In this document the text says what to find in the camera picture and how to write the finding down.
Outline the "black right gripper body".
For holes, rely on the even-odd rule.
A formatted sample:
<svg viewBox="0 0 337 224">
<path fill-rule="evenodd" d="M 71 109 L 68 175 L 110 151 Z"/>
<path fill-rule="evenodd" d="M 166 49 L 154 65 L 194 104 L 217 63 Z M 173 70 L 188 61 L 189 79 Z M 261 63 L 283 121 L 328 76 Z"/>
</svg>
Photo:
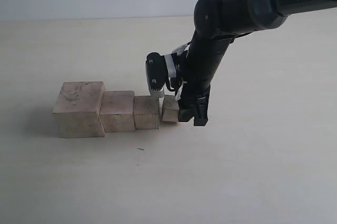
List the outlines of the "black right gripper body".
<svg viewBox="0 0 337 224">
<path fill-rule="evenodd" d="M 180 108 L 189 108 L 197 100 L 208 101 L 211 81 L 233 37 L 206 38 L 194 32 L 186 59 L 181 64 L 185 84 L 179 100 Z"/>
</svg>

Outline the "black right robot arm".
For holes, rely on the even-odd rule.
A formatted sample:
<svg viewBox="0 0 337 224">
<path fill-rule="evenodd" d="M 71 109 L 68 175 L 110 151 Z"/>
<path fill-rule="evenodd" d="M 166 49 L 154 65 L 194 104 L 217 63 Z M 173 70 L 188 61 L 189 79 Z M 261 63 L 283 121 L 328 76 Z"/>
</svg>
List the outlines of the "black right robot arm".
<svg viewBox="0 0 337 224">
<path fill-rule="evenodd" d="M 206 125 L 210 84 L 236 38 L 280 27 L 292 14 L 336 7 L 336 0 L 198 0 L 195 31 L 180 63 L 180 122 Z"/>
</svg>

